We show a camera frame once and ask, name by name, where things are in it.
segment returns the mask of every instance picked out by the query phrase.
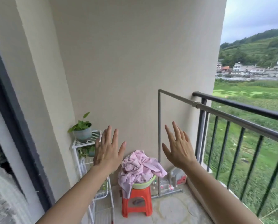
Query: stool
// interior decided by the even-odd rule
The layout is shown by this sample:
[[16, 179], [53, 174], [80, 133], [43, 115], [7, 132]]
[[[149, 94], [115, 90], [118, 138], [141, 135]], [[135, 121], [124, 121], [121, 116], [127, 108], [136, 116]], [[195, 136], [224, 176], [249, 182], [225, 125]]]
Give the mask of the stool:
[[[135, 197], [143, 198], [145, 206], [130, 208], [128, 206], [129, 200]], [[152, 215], [152, 196], [150, 194], [150, 187], [145, 189], [132, 189], [129, 199], [122, 198], [122, 216], [127, 218], [130, 212], [145, 212], [146, 216]]]

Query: sky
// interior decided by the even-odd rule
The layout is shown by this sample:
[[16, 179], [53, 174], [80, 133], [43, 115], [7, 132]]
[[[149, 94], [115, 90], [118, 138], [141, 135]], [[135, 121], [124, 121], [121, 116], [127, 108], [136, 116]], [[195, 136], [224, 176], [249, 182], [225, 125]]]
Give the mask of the sky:
[[278, 28], [278, 0], [227, 0], [221, 43]]

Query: gray plant pot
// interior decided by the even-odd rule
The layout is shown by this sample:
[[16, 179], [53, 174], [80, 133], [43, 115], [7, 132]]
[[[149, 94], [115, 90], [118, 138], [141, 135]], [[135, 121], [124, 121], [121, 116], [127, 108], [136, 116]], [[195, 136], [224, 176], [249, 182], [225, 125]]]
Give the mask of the gray plant pot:
[[74, 135], [80, 142], [87, 142], [91, 139], [91, 127], [82, 131], [74, 131]]

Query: plastic basin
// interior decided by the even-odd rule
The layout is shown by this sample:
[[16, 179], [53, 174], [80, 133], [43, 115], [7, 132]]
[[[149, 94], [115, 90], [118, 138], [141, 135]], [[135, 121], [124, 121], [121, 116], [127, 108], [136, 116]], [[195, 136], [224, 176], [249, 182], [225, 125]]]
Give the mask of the plastic basin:
[[156, 176], [154, 175], [152, 177], [151, 180], [149, 180], [148, 182], [145, 182], [145, 183], [134, 183], [133, 184], [133, 189], [145, 189], [147, 187], [150, 186], [150, 184], [152, 184], [152, 182], [156, 179]]

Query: pink towel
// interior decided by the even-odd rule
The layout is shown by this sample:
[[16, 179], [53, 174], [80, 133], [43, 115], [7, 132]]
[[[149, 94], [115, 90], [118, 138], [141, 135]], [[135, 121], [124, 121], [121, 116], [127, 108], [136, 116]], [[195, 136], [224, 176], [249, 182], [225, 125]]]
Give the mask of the pink towel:
[[130, 198], [134, 183], [145, 183], [156, 175], [164, 177], [167, 172], [159, 164], [156, 158], [149, 158], [142, 150], [136, 150], [121, 162], [121, 170], [118, 174], [118, 183], [123, 189], [123, 197]]

